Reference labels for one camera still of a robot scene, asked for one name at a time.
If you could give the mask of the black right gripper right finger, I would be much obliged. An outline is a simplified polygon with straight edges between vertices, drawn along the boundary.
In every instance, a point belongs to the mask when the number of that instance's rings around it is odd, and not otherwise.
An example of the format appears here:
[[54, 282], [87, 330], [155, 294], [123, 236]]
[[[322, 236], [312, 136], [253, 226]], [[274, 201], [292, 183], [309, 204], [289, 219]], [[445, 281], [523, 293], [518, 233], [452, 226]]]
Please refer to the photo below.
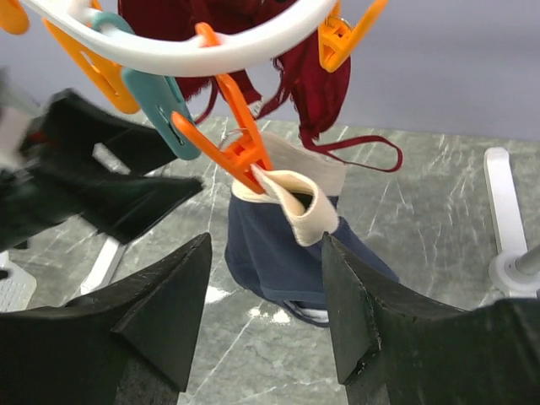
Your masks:
[[349, 403], [538, 403], [537, 300], [461, 310], [378, 273], [331, 235], [322, 269]]

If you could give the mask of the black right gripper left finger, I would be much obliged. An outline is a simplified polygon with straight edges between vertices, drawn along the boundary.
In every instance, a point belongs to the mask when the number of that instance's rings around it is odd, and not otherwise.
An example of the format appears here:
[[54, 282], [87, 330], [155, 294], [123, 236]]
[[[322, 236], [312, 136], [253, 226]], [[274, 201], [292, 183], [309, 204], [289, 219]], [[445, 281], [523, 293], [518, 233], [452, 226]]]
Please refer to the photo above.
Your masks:
[[203, 233], [63, 306], [2, 314], [2, 403], [176, 403], [192, 369], [212, 255]]

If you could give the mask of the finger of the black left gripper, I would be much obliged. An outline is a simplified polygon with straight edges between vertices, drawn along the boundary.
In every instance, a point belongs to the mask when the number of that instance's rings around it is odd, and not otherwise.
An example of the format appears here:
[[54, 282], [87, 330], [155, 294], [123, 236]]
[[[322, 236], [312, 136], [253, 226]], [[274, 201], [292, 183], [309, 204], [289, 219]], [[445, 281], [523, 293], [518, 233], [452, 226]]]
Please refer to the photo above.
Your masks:
[[42, 168], [1, 174], [1, 248], [79, 216], [127, 244], [203, 190], [197, 177], [69, 175]]
[[74, 89], [55, 93], [31, 121], [24, 152], [39, 144], [86, 160], [102, 144], [133, 174], [143, 175], [176, 159], [158, 131], [100, 109]]

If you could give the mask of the navy blue underwear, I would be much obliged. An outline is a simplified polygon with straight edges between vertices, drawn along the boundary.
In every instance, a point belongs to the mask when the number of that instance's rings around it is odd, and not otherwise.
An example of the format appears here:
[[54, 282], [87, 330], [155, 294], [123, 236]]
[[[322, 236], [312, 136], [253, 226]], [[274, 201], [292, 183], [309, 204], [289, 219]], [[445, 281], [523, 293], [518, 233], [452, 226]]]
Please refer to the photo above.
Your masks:
[[244, 289], [301, 321], [328, 327], [321, 240], [328, 233], [392, 280], [398, 276], [352, 231], [337, 212], [347, 167], [287, 140], [262, 135], [273, 163], [255, 169], [264, 192], [235, 180], [231, 186], [224, 258]]

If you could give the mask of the dark red lace bra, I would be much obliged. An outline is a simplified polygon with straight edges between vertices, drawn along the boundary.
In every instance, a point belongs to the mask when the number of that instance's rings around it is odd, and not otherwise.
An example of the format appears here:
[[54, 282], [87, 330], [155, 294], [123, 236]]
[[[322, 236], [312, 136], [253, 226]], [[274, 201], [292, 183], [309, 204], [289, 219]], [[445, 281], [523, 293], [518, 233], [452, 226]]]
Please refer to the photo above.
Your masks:
[[[184, 41], [194, 36], [195, 25], [208, 23], [224, 34], [251, 29], [277, 16], [291, 6], [290, 1], [257, 0], [125, 0], [117, 4], [118, 13], [136, 35], [164, 41]], [[320, 66], [317, 35], [273, 59], [280, 74], [278, 89], [264, 100], [253, 87], [247, 72], [232, 72], [253, 116], [262, 118], [292, 100], [300, 118], [300, 140], [310, 151], [331, 157], [335, 150], [362, 143], [387, 143], [379, 135], [366, 135], [335, 143], [320, 144], [319, 136], [337, 120], [345, 101], [351, 73], [346, 61], [336, 72]]]

